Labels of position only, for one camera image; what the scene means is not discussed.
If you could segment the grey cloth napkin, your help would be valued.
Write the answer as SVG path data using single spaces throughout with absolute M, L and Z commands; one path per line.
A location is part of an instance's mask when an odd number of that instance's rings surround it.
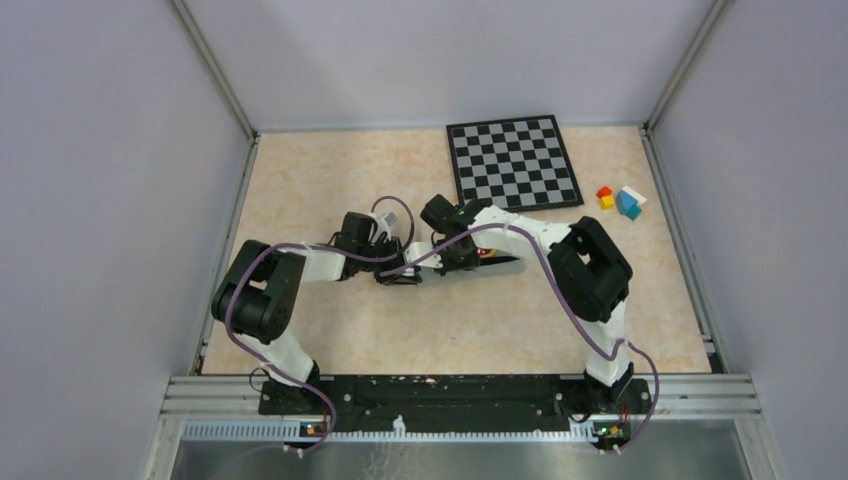
M 420 287 L 428 287 L 435 285 L 446 285 L 462 281 L 470 281 L 480 278 L 514 275 L 522 273 L 525 270 L 525 262 L 520 259 L 518 262 L 492 265 L 486 267 L 474 267 L 467 269 L 453 270 L 447 273 L 440 272 L 430 268 L 422 268 L 419 272 L 422 276 Z

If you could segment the dark purple knife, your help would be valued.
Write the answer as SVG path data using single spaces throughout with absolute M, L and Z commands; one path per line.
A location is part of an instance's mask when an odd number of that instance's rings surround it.
M 513 256 L 509 256 L 509 255 L 506 255 L 506 256 L 495 255 L 495 256 L 486 257 L 486 258 L 481 257 L 479 266 L 480 267 L 486 267 L 486 266 L 492 266 L 492 265 L 518 262 L 518 261 L 520 261 L 520 258 L 517 258 L 517 257 L 513 257 Z

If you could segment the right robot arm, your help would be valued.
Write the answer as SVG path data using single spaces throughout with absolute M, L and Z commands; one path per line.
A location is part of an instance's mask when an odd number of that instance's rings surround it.
M 567 317 L 588 345 L 584 378 L 589 404 L 612 412 L 627 397 L 633 363 L 625 346 L 624 313 L 633 270 L 603 226 L 583 216 L 546 222 L 480 200 L 453 205 L 441 195 L 421 212 L 437 234 L 405 253 L 424 281 L 457 281 L 543 270 Z

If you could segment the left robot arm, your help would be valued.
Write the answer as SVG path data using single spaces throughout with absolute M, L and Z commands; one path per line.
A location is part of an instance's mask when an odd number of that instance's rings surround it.
M 414 238 L 413 232 L 398 236 L 389 214 L 348 212 L 326 243 L 242 244 L 213 294 L 210 313 L 267 371 L 261 392 L 272 408 L 311 413 L 325 398 L 317 362 L 289 328 L 301 286 L 345 281 L 360 272 L 389 283 L 386 271 L 404 264 Z

